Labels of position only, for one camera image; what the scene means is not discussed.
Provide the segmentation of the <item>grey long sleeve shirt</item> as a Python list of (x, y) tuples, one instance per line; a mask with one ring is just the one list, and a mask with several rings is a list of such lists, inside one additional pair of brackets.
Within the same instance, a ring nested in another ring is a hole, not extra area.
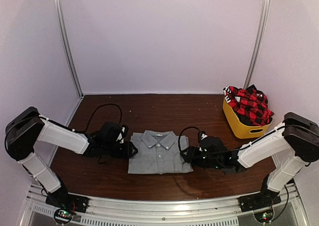
[(138, 153), (129, 159), (129, 174), (177, 174), (190, 173), (193, 168), (180, 155), (180, 149), (189, 147), (187, 136), (178, 137), (173, 131), (146, 130), (134, 132), (131, 142)]

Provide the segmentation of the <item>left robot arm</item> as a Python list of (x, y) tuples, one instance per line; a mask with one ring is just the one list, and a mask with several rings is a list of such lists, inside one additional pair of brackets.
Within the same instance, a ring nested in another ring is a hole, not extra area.
[(5, 127), (4, 147), (7, 154), (42, 186), (48, 198), (61, 208), (72, 203), (63, 181), (37, 153), (35, 145), (43, 144), (72, 151), (84, 157), (130, 159), (138, 149), (125, 137), (128, 126), (105, 122), (93, 133), (62, 125), (29, 107)]

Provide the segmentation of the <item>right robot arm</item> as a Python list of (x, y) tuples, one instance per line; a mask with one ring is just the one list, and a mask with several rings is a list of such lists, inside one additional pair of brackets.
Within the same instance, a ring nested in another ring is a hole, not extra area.
[(198, 147), (180, 148), (182, 159), (201, 168), (214, 168), (225, 174), (241, 173), (256, 163), (282, 151), (289, 151), (284, 162), (264, 180), (255, 201), (265, 207), (273, 202), (285, 185), (303, 167), (319, 159), (319, 126), (293, 112), (285, 114), (282, 123), (265, 135), (229, 150), (218, 137), (198, 131)]

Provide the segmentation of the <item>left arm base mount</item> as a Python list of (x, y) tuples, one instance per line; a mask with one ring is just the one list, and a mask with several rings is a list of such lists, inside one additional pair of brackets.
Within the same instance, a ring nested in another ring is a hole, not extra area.
[(70, 212), (86, 213), (89, 199), (73, 194), (51, 194), (46, 197), (45, 203)]

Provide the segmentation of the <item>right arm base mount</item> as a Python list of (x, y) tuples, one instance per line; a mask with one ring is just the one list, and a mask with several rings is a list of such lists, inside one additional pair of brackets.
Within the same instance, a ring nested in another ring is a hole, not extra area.
[(281, 198), (279, 195), (262, 192), (241, 196), (238, 200), (241, 212), (269, 208), (271, 205), (279, 204), (281, 202)]

